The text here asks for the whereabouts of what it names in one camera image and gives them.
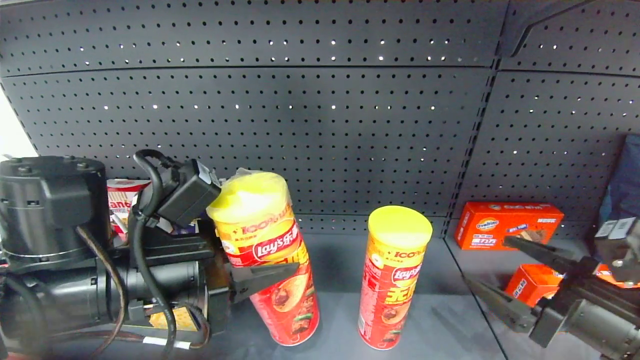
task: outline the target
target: wire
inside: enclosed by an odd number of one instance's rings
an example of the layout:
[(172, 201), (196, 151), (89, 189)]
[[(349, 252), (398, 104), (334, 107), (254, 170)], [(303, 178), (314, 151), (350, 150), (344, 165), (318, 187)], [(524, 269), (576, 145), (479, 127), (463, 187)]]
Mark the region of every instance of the wire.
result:
[(175, 315), (173, 314), (169, 303), (167, 303), (163, 292), (160, 290), (154, 274), (151, 273), (151, 270), (149, 270), (149, 266), (147, 265), (145, 254), (142, 249), (142, 230), (144, 227), (145, 221), (139, 219), (136, 222), (133, 233), (130, 233), (129, 236), (131, 236), (133, 255), (136, 259), (136, 263), (138, 264), (138, 270), (142, 275), (142, 279), (144, 279), (149, 291), (151, 291), (151, 294), (156, 298), (157, 305), (162, 310), (164, 317), (166, 318), (167, 338), (163, 349), (162, 359), (167, 359), (173, 350), (173, 345), (175, 344), (177, 325), (175, 323)]
[(171, 354), (171, 351), (173, 350), (173, 346), (175, 344), (175, 337), (177, 333), (175, 315), (173, 314), (169, 303), (164, 297), (163, 292), (160, 290), (154, 274), (152, 274), (151, 270), (149, 270), (147, 259), (145, 257), (144, 249), (142, 246), (142, 232), (145, 228), (145, 224), (148, 218), (156, 212), (157, 207), (163, 198), (164, 189), (158, 169), (153, 166), (151, 162), (149, 162), (149, 160), (146, 159), (146, 156), (157, 158), (161, 162), (175, 162), (173, 160), (169, 160), (161, 152), (151, 149), (139, 150), (136, 151), (136, 153), (133, 155), (133, 159), (138, 163), (138, 165), (140, 165), (142, 169), (144, 169), (144, 171), (149, 174), (149, 177), (151, 178), (152, 194), (148, 204), (144, 205), (144, 208), (138, 208), (136, 210), (139, 211), (140, 214), (138, 214), (133, 232), (129, 233), (129, 236), (131, 237), (129, 241), (133, 248), (133, 256), (136, 260), (136, 264), (138, 265), (138, 270), (140, 271), (145, 284), (149, 288), (149, 291), (151, 291), (151, 294), (156, 299), (158, 307), (162, 310), (162, 312), (164, 313), (164, 317), (166, 318), (167, 338), (162, 353), (162, 359), (167, 359)]
[[(111, 331), (69, 331), (52, 335), (50, 339), (54, 339), (57, 342), (74, 341), (80, 339), (95, 339), (95, 338), (109, 338), (112, 335)], [(137, 341), (142, 342), (144, 336), (129, 331), (120, 331), (115, 337), (118, 341)]]
[[(10, 272), (5, 272), (2, 274), (5, 278), (6, 285), (9, 286), (13, 291), (18, 293), (22, 297), (22, 299), (27, 304), (27, 307), (32, 312), (31, 317), (35, 322), (35, 329), (40, 334), (47, 334), (47, 317), (44, 312), (44, 308), (42, 307), (42, 303), (38, 298), (38, 295), (31, 291), (31, 288), (24, 283), (22, 278), (18, 275), (12, 274)], [(46, 339), (46, 336), (38, 336), (41, 339)], [(47, 348), (46, 342), (41, 345), (40, 350), (45, 350)]]
[(142, 150), (139, 150), (138, 153), (140, 153), (141, 156), (144, 156), (146, 158), (154, 158), (159, 160), (160, 164), (165, 168), (170, 168), (178, 164), (177, 161), (175, 161), (174, 159), (171, 159), (168, 156), (165, 156), (162, 152), (159, 152), (158, 150), (142, 149)]
[(151, 199), (144, 209), (140, 209), (140, 212), (146, 217), (151, 217), (151, 215), (156, 211), (158, 205), (160, 205), (160, 201), (164, 195), (164, 190), (158, 169), (146, 159), (145, 153), (146, 151), (144, 150), (136, 151), (136, 153), (133, 154), (133, 160), (135, 160), (151, 178)]
[(127, 312), (127, 289), (124, 287), (122, 283), (122, 278), (120, 277), (120, 272), (111, 261), (111, 258), (107, 254), (107, 252), (95, 241), (93, 235), (89, 233), (86, 228), (82, 225), (76, 227), (76, 232), (80, 237), (84, 240), (84, 242), (89, 246), (89, 248), (93, 251), (93, 253), (102, 261), (104, 267), (106, 268), (109, 276), (113, 280), (113, 283), (116, 286), (116, 290), (118, 290), (119, 298), (120, 298), (120, 310), (118, 312), (118, 318), (115, 322), (115, 327), (111, 331), (111, 335), (107, 337), (102, 345), (100, 345), (93, 353), (90, 358), (95, 359), (98, 355), (100, 355), (104, 349), (106, 349), (116, 338), (120, 329), (122, 329), (122, 325), (124, 324), (125, 314)]
[(209, 327), (209, 322), (207, 318), (202, 313), (199, 307), (190, 304), (188, 302), (178, 302), (177, 307), (186, 307), (191, 313), (196, 317), (198, 323), (200, 323), (201, 333), (202, 333), (202, 342), (200, 343), (192, 343), (189, 345), (190, 349), (199, 349), (204, 348), (209, 343), (209, 338), (211, 337), (211, 328)]

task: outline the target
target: red label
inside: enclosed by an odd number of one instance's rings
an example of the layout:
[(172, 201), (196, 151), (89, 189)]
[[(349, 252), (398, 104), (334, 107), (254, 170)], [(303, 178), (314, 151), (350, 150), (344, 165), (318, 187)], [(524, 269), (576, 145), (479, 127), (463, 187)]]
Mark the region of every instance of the red label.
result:
[(128, 201), (109, 201), (109, 208), (110, 209), (119, 209), (119, 208), (129, 209), (131, 208), (131, 203)]
[(418, 276), (418, 274), (420, 273), (420, 268), (422, 268), (422, 264), (418, 264), (417, 266), (411, 266), (408, 268), (396, 268), (393, 274), (394, 284), (398, 284), (398, 282), (400, 281), (407, 281)]
[(283, 251), (299, 242), (298, 225), (294, 222), (291, 228), (277, 238), (259, 242), (253, 246), (253, 255), (259, 261), (271, 261), (266, 259), (269, 255)]

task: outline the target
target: lay's potato chip can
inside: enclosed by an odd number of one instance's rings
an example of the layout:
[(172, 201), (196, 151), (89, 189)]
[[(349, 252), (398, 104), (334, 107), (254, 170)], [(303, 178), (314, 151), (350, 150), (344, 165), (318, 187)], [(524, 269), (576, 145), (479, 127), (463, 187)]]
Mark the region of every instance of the lay's potato chip can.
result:
[(284, 178), (238, 170), (207, 213), (232, 265), (300, 264), (292, 277), (252, 295), (251, 302), (278, 344), (293, 346), (309, 339), (320, 314), (307, 248)]
[(387, 350), (400, 339), (431, 223), (403, 206), (383, 206), (369, 215), (358, 330), (372, 348)]

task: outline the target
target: pegboard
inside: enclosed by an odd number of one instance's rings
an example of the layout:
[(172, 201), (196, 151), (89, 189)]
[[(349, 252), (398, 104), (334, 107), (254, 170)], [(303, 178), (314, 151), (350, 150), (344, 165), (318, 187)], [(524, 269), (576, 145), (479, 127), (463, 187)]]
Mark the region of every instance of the pegboard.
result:
[(51, 1), (3, 10), (1, 74), (489, 66), (506, 1)]
[[(363, 215), (298, 215), (298, 225), (304, 233), (348, 234), (366, 238), (369, 233), (367, 221)], [(439, 237), (445, 224), (444, 217), (429, 217), (433, 226), (433, 237)]]
[[(564, 1), (560, 6), (568, 6)], [(515, 1), (509, 5), (504, 34), (517, 34), (519, 21), (548, 3)], [(530, 25), (514, 57), (502, 69), (640, 75), (640, 3), (583, 1)], [(515, 41), (507, 41), (506, 46)]]
[(498, 73), (455, 215), (469, 200), (546, 201), (594, 220), (638, 101), (638, 78)]
[(40, 154), (145, 176), (133, 153), (289, 182), (299, 213), (404, 204), (446, 216), (488, 69), (145, 69), (24, 76), (4, 89)]

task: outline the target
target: store shelf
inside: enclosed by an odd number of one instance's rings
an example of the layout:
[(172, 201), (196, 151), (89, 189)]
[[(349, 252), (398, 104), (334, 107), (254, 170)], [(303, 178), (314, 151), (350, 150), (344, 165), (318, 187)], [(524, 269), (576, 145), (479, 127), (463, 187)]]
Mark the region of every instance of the store shelf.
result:
[[(473, 296), (442, 239), (429, 244), (403, 338), (396, 348), (368, 347), (356, 329), (366, 236), (305, 236), (319, 291), (321, 324), (306, 343), (278, 346), (250, 302), (232, 309), (228, 330), (201, 351), (177, 350), (179, 359), (460, 359), (504, 360)], [(99, 342), (67, 345), (63, 350), (88, 354)], [(155, 359), (153, 345), (117, 343), (104, 359)]]
[[(457, 223), (457, 220), (452, 221), (451, 229), (455, 229), (458, 226)], [(565, 224), (565, 227), (578, 229), (588, 227), (588, 225), (569, 222)], [(552, 238), (549, 245), (570, 250), (577, 259), (587, 254), (587, 248), (580, 239), (579, 237)], [(537, 261), (518, 251), (462, 251), (451, 236), (448, 236), (445, 241), (465, 276), (473, 277), (503, 289), (521, 264), (537, 263)], [(511, 331), (494, 314), (487, 310), (481, 301), (480, 303), (508, 360), (597, 360), (600, 358), (600, 353), (576, 337), (566, 333), (556, 335), (548, 348), (541, 348), (530, 340), (527, 334), (516, 334)]]

